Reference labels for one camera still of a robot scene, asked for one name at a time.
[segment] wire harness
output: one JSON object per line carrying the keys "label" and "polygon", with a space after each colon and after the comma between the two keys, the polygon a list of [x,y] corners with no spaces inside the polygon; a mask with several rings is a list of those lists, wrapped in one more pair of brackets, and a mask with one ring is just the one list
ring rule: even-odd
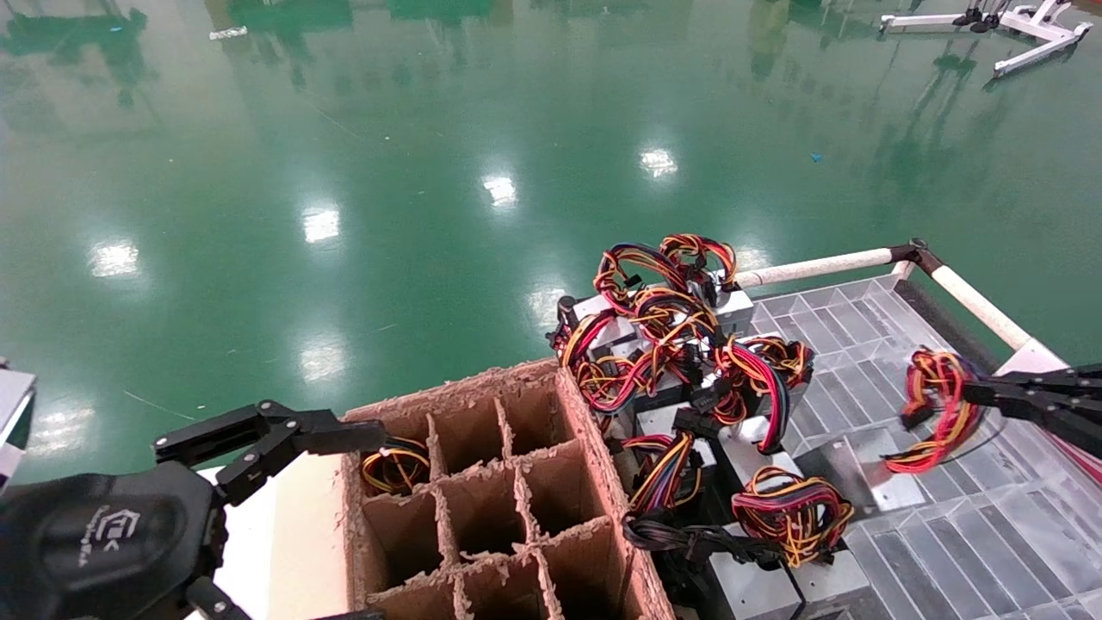
{"label": "wire harness", "polygon": [[749,536],[736,536],[717,525],[677,527],[667,523],[668,513],[625,515],[620,522],[624,539],[634,547],[648,552],[682,552],[684,558],[701,565],[713,553],[727,552],[735,562],[747,564],[776,563],[780,547],[771,542]]}
{"label": "wire harness", "polygon": [[391,494],[408,494],[429,481],[429,448],[415,439],[390,436],[377,453],[364,458],[359,468],[364,480]]}
{"label": "wire harness", "polygon": [[976,378],[972,365],[948,351],[922,348],[910,357],[907,369],[907,403],[900,421],[908,431],[940,410],[933,433],[908,450],[884,457],[895,474],[929,471],[950,457],[980,427],[985,409],[966,402],[964,383]]}
{"label": "wire harness", "polygon": [[779,467],[754,474],[731,498],[735,519],[750,536],[780,545],[791,567],[830,562],[853,516],[853,505],[824,479],[804,479]]}
{"label": "wire harness", "polygon": [[[707,269],[710,260],[717,262],[713,271]],[[652,271],[665,282],[644,285],[638,274],[627,272],[629,267]],[[602,431],[611,424],[608,416],[637,394],[653,395],[665,373],[700,385],[709,370],[715,374],[715,404],[705,413],[723,425],[737,424],[748,415],[744,388],[759,398],[768,396],[770,425],[758,449],[763,454],[780,449],[790,415],[788,389],[808,380],[813,352],[779,338],[759,338],[744,346],[723,335],[712,309],[714,283],[722,291],[737,290],[736,270],[730,244],[700,235],[670,235],[657,249],[618,243],[603,253],[593,281],[609,307],[573,322],[560,304],[559,327],[548,337]],[[634,324],[642,336],[635,351],[624,356],[593,350],[602,330],[619,318]]]}
{"label": "wire harness", "polygon": [[[642,435],[626,439],[624,448],[644,453],[642,467],[633,493],[629,507],[635,514],[641,514],[660,509],[676,509],[693,500],[700,492],[701,464],[692,463],[695,456],[692,449],[693,437],[680,432],[677,437],[668,435]],[[692,466],[695,472],[692,490],[678,497],[681,489],[681,477],[687,466]]]}

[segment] connector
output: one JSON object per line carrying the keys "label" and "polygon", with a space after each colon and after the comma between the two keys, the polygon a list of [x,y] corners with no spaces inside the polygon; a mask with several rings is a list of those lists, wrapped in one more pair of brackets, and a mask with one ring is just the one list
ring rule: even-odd
{"label": "connector", "polygon": [[609,437],[605,439],[605,448],[608,448],[608,454],[615,457],[624,452],[624,442],[615,437]]}
{"label": "connector", "polygon": [[682,407],[673,416],[673,428],[691,433],[694,437],[716,439],[723,425],[710,414],[701,414],[696,410]]}
{"label": "connector", "polygon": [[689,403],[698,412],[711,412],[730,392],[731,378],[720,377],[715,379],[711,387],[693,391],[689,396]]}

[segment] gray metal block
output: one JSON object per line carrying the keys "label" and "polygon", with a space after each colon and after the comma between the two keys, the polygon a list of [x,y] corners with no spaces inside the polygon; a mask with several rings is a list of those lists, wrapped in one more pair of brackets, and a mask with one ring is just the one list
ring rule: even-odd
{"label": "gray metal block", "polygon": [[[738,524],[724,527],[745,536]],[[738,564],[728,553],[709,558],[709,581],[722,596],[701,614],[705,620],[789,620],[800,606],[800,596],[784,568],[763,570],[756,564]]]}
{"label": "gray metal block", "polygon": [[896,449],[886,429],[872,428],[839,437],[800,455],[808,476],[821,476],[853,502],[853,519],[872,519],[926,502],[909,476],[893,476],[880,459]]}
{"label": "gray metal block", "polygon": [[851,551],[835,553],[831,565],[812,562],[793,568],[792,579],[807,599],[800,618],[830,617],[860,608],[876,596]]}

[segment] black connector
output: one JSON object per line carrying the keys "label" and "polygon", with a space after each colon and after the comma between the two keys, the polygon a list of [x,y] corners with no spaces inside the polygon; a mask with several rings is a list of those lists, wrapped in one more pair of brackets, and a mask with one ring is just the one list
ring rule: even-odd
{"label": "black connector", "polygon": [[693,409],[682,407],[673,416],[673,428],[691,433],[695,437],[716,439],[720,437],[720,429],[723,428],[723,425],[710,414],[701,414]]}
{"label": "black connector", "polygon": [[921,410],[915,410],[909,416],[899,416],[899,422],[903,423],[905,431],[915,431],[922,425],[926,421],[933,417],[937,412],[933,407],[926,406]]}
{"label": "black connector", "polygon": [[689,403],[698,412],[711,412],[730,392],[731,378],[720,377],[715,379],[715,382],[711,387],[693,391],[689,396]]}
{"label": "black connector", "polygon": [[605,448],[608,448],[608,454],[615,457],[624,452],[624,442],[615,437],[609,437],[605,439]]}

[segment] cardboard divider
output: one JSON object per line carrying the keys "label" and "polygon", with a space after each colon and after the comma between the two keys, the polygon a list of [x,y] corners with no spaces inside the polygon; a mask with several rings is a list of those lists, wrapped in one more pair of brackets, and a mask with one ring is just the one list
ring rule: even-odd
{"label": "cardboard divider", "polygon": [[387,620],[455,620],[452,579],[435,579],[368,597]]}
{"label": "cardboard divider", "polygon": [[355,455],[343,458],[334,532],[352,609],[377,602],[398,620],[673,620],[649,555],[618,536],[627,498],[557,361],[490,369],[346,416],[364,420],[423,439],[432,467],[410,497],[369,497]]}
{"label": "cardboard divider", "polygon": [[501,398],[505,420],[512,435],[512,455],[527,455],[573,438],[562,418],[554,382]]}
{"label": "cardboard divider", "polygon": [[467,611],[474,620],[551,618],[536,553],[482,563],[465,570],[462,579]]}
{"label": "cardboard divider", "polygon": [[530,490],[528,508],[540,532],[554,536],[603,513],[577,440],[520,466]]}
{"label": "cardboard divider", "polygon": [[447,477],[447,468],[444,466],[444,452],[440,447],[440,433],[436,432],[436,421],[431,416],[422,416],[425,422],[425,426],[429,427],[429,438],[425,440],[425,446],[429,448],[429,464],[431,468],[429,470],[429,481],[435,482],[441,478]]}
{"label": "cardboard divider", "polygon": [[613,541],[611,519],[575,529],[542,547],[565,620],[631,620],[642,616],[630,572]]}
{"label": "cardboard divider", "polygon": [[451,531],[461,561],[512,555],[527,539],[515,497],[516,471],[497,465],[441,481]]}
{"label": "cardboard divider", "polygon": [[419,574],[440,568],[443,558],[432,493],[378,496],[365,500],[360,510],[364,532],[350,553],[361,563],[367,594],[401,586]]}
{"label": "cardboard divider", "polygon": [[468,410],[442,410],[429,417],[440,440],[444,474],[460,474],[476,464],[503,459],[501,429],[493,396],[474,402]]}

